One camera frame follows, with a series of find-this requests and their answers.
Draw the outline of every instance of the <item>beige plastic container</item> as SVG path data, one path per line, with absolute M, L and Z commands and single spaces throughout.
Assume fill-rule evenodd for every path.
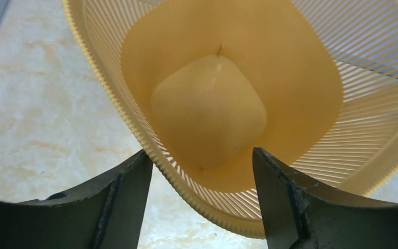
M 263 238 L 263 147 L 368 195 L 398 171 L 398 1 L 64 0 L 142 147 L 205 218 Z

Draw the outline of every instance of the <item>floor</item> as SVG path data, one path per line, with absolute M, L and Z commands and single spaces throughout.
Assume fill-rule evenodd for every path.
M 44 199 L 140 149 L 60 0 L 13 0 L 0 29 L 0 200 Z M 398 174 L 372 198 L 398 202 Z M 154 169 L 138 248 L 267 248 L 208 222 Z

